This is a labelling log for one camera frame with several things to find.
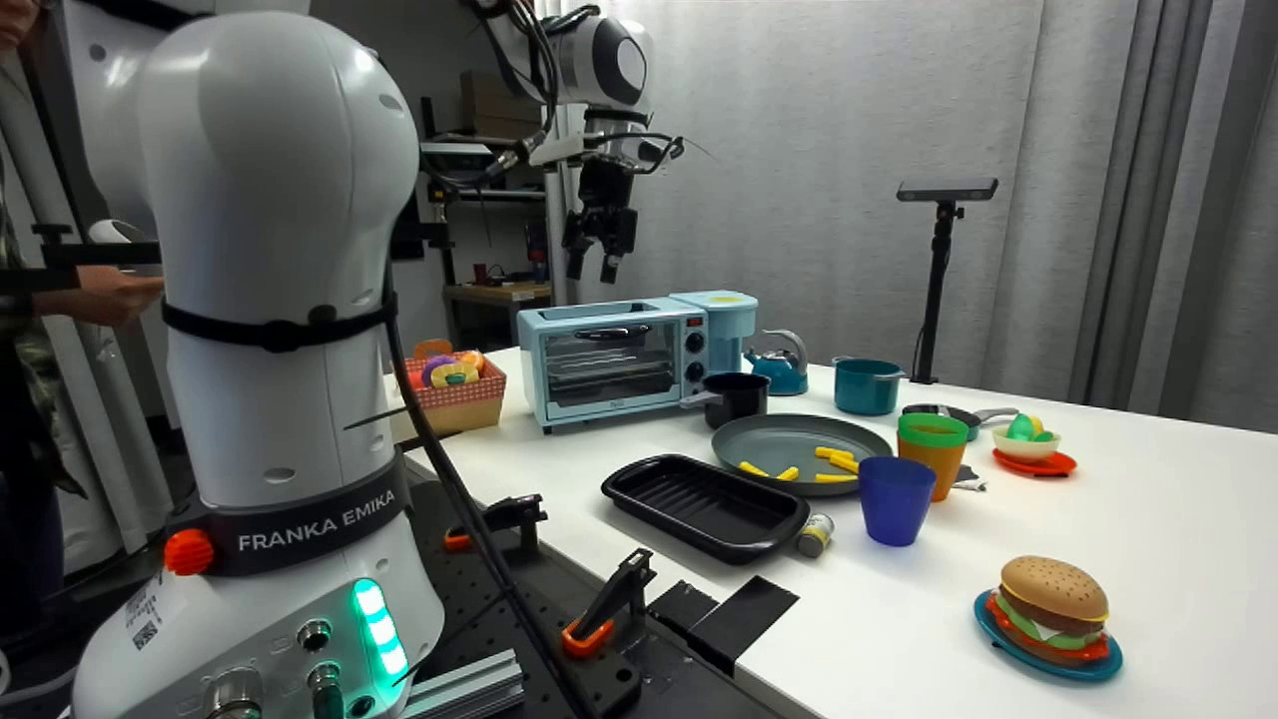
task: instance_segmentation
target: basket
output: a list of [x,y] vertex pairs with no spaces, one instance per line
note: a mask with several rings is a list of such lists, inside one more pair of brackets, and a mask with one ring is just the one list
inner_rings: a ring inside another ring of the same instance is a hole
[[457,387],[429,387],[423,364],[428,357],[408,361],[408,384],[436,437],[492,429],[504,415],[505,376],[492,361],[483,361],[475,384]]

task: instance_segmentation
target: metal stand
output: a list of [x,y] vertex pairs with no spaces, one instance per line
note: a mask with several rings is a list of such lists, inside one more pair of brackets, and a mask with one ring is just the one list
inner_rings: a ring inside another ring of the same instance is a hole
[[935,203],[935,232],[929,232],[929,280],[925,280],[925,313],[922,313],[922,335],[915,352],[910,379],[935,384],[929,361],[935,361],[935,332],[942,329],[942,293],[947,293],[947,267],[951,267],[951,232],[953,222],[961,222],[958,203],[986,203],[997,194],[993,180],[961,180],[961,184],[901,184],[895,202],[901,203]]
[[922,345],[910,368],[915,384],[935,384],[929,361],[935,361],[935,332],[942,329],[942,293],[947,293],[953,222],[961,222],[961,210],[953,202],[935,203]]

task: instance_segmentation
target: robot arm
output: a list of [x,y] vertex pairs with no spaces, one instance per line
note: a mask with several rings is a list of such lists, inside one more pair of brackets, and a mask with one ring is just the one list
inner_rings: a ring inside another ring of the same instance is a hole
[[[63,27],[93,180],[165,247],[167,376],[198,496],[167,540],[198,553],[170,553],[93,637],[74,716],[307,716],[330,693],[395,716],[408,661],[443,637],[386,419],[368,425],[384,415],[386,238],[419,175],[408,100],[304,0],[155,9],[63,0]],[[587,106],[584,152],[555,155],[584,163],[573,243],[624,255],[630,175],[661,162],[642,152],[642,44],[587,13],[500,9],[487,24],[525,56],[525,92],[545,114]],[[573,36],[609,36],[630,92],[600,71],[567,83]]]
[[[495,172],[525,162],[580,163],[580,214],[567,215],[567,276],[580,280],[592,243],[602,243],[600,280],[609,284],[626,254],[633,254],[637,215],[630,214],[633,175],[652,175],[661,162],[682,155],[677,135],[648,128],[652,40],[642,27],[600,15],[584,5],[567,15],[536,19],[520,0],[465,0],[504,56],[505,80],[540,100],[543,128],[524,142],[524,155],[505,152]],[[549,135],[555,114],[584,106],[584,134]]]

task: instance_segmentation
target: person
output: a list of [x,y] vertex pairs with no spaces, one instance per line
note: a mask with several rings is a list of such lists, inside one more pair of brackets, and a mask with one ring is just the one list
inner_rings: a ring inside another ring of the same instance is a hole
[[[39,0],[0,0],[3,83],[13,83],[3,60],[17,56],[35,19]],[[3,184],[0,152],[0,271],[21,267]],[[50,409],[63,403],[63,387],[39,321],[69,316],[122,329],[151,308],[158,293],[158,276],[130,276],[122,267],[79,267],[79,289],[55,293],[21,293],[21,284],[0,280],[0,652],[3,637],[26,633],[63,584],[55,489],[79,489],[50,445],[46,419]]]

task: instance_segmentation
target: blue cup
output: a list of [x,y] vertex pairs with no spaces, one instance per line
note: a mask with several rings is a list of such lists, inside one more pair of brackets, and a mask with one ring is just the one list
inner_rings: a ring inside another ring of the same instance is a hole
[[835,409],[845,415],[891,415],[901,368],[881,361],[835,361]]
[[922,465],[897,457],[863,461],[857,491],[873,544],[910,549],[929,508],[935,477]]

